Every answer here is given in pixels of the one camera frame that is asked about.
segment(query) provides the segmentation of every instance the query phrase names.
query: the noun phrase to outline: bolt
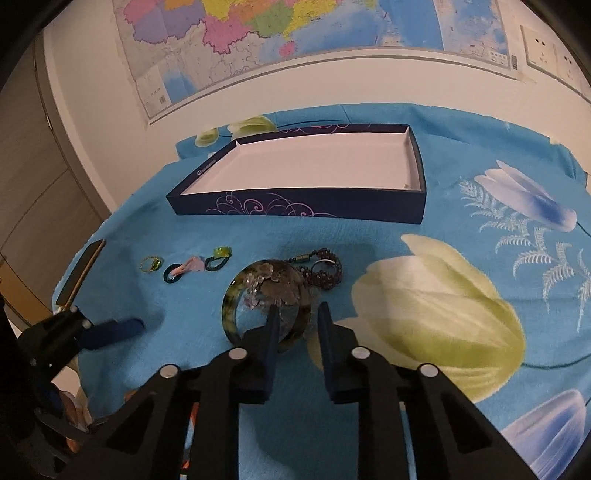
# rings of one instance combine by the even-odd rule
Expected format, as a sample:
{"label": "bolt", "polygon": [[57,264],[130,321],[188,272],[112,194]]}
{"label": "bolt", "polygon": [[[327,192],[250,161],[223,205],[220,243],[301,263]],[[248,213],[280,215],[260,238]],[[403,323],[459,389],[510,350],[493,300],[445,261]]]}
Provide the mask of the bolt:
{"label": "bolt", "polygon": [[420,371],[425,377],[429,377],[429,378],[436,377],[437,374],[439,373],[439,369],[435,365],[432,365],[432,364],[421,365]]}
{"label": "bolt", "polygon": [[160,376],[164,378],[176,377],[178,374],[178,367],[176,365],[164,365],[160,369]]}
{"label": "bolt", "polygon": [[246,356],[248,355],[248,352],[246,350],[244,350],[244,348],[233,348],[232,350],[230,350],[228,352],[228,356],[232,359],[232,360],[242,360],[243,358],[246,358]]}
{"label": "bolt", "polygon": [[356,346],[351,350],[351,355],[359,360],[364,360],[369,357],[370,351],[367,350],[364,346]]}

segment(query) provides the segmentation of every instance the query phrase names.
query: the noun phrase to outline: floral tablecloth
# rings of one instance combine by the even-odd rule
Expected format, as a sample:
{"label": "floral tablecloth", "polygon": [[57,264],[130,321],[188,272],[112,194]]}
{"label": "floral tablecloth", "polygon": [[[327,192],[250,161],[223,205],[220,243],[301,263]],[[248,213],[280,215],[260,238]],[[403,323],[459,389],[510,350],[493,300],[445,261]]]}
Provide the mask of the floral tablecloth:
{"label": "floral tablecloth", "polygon": [[[239,200],[233,215],[176,216],[165,199],[231,138],[370,122],[415,132],[427,182],[421,225],[310,218],[295,204],[287,216],[255,215]],[[220,307],[244,266],[326,247],[344,269],[323,296],[333,318],[395,364],[437,364],[539,478],[557,479],[589,431],[591,397],[591,199],[567,149],[489,117],[374,104],[276,112],[177,151],[179,162],[90,239],[108,243],[77,305],[95,322],[136,316],[147,325],[140,338],[80,355],[91,413],[116,410],[162,364],[195,367],[229,348]],[[174,285],[138,268],[146,255],[170,264],[219,245],[233,248],[227,266]],[[242,479],[356,478],[356,409],[330,403],[319,365],[311,334],[281,355],[270,401],[242,407]]]}

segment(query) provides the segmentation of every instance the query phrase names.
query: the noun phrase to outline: blue fabric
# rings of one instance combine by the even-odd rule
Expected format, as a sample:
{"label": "blue fabric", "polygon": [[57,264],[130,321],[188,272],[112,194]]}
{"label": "blue fabric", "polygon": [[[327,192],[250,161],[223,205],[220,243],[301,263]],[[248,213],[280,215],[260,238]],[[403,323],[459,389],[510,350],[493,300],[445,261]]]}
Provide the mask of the blue fabric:
{"label": "blue fabric", "polygon": [[[205,148],[195,146],[195,137],[179,142],[181,161],[165,166],[89,240],[105,238],[107,244],[82,285],[76,304],[93,322],[137,317],[147,328],[136,339],[80,354],[82,386],[94,416],[119,408],[124,394],[143,384],[163,364],[196,367],[230,348],[220,325],[220,308],[228,284],[244,266],[261,258],[287,258],[320,247],[330,248],[342,260],[344,276],[343,283],[325,293],[323,300],[329,302],[335,320],[355,317],[351,298],[354,282],[375,261],[409,255],[401,240],[405,233],[451,245],[492,280],[521,321],[527,338],[527,363],[566,364],[591,352],[591,313],[583,315],[577,331],[579,283],[573,278],[557,283],[548,307],[543,300],[543,266],[520,267],[514,277],[512,266],[521,250],[507,247],[495,253],[502,232],[481,229],[490,219],[471,215],[475,210],[465,206],[467,201],[462,200],[465,195],[460,188],[462,181],[473,182],[486,170],[498,168],[497,160],[517,168],[542,185],[557,203],[577,213],[579,224],[574,230],[545,233],[548,248],[555,242],[568,242],[574,251],[574,257],[569,257],[571,264],[577,263],[580,249],[589,252],[591,264],[591,239],[586,233],[591,232],[591,201],[585,191],[586,174],[568,149],[550,144],[547,137],[535,132],[490,117],[410,104],[335,105],[276,112],[267,117],[279,127],[328,122],[410,124],[423,157],[427,182],[423,223],[177,216],[166,194],[209,153],[227,143],[230,133],[221,128],[218,141]],[[159,255],[168,265],[183,262],[191,255],[209,256],[219,245],[230,245],[233,257],[216,273],[190,273],[169,285],[163,282],[161,271],[144,274],[138,268],[147,255]],[[561,393],[575,389],[585,400],[591,396],[590,363],[591,359],[558,369],[520,368],[478,407],[497,428],[504,429],[537,407],[547,408],[544,402],[555,397],[558,400],[553,406],[565,405],[564,420],[553,417],[553,428],[560,430],[561,425],[581,415],[579,397],[561,397]],[[310,360],[306,344],[300,342],[280,356],[271,400],[264,406],[245,406],[241,410],[241,478],[354,479],[356,422],[356,408],[331,405],[322,373]],[[589,426],[586,420],[585,432]],[[568,451],[561,453],[561,459],[570,458],[579,443],[567,442],[564,448]],[[556,476],[552,473],[541,477],[555,480]]]}

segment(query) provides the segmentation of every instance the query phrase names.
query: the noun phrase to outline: colorful map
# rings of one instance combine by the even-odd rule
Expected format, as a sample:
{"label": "colorful map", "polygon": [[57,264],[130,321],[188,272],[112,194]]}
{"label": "colorful map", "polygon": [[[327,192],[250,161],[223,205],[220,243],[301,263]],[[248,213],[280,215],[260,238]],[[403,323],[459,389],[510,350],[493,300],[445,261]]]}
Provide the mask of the colorful map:
{"label": "colorful map", "polygon": [[298,56],[416,47],[509,67],[496,0],[113,0],[150,118],[217,82]]}

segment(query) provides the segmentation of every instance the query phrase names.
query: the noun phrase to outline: open cardboard box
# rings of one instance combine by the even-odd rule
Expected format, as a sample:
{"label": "open cardboard box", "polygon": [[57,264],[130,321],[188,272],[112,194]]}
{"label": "open cardboard box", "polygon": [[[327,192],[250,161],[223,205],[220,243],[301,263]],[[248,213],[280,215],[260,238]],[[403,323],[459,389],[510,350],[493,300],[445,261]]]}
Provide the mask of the open cardboard box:
{"label": "open cardboard box", "polygon": [[178,215],[421,223],[423,163],[408,125],[322,125],[233,140],[167,199]]}

